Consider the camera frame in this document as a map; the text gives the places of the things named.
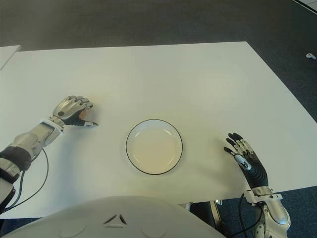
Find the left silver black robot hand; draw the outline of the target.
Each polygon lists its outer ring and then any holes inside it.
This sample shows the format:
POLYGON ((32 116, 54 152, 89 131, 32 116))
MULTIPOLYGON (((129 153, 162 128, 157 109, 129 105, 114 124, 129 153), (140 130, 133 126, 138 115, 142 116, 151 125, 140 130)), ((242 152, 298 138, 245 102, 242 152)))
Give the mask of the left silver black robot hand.
POLYGON ((93 104, 82 96, 67 96, 53 110, 49 120, 63 127, 64 125, 96 127, 93 121, 84 120, 85 113, 93 104))

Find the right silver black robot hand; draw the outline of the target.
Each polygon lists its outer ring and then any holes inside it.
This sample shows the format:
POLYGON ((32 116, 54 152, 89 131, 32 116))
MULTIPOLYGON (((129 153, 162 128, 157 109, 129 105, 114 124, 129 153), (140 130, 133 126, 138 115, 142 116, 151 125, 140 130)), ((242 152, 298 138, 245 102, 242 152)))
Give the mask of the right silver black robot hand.
POLYGON ((266 170, 250 144, 237 133, 229 133, 226 141, 234 150, 227 147, 223 149, 237 162, 249 187, 253 189, 268 186, 266 170))

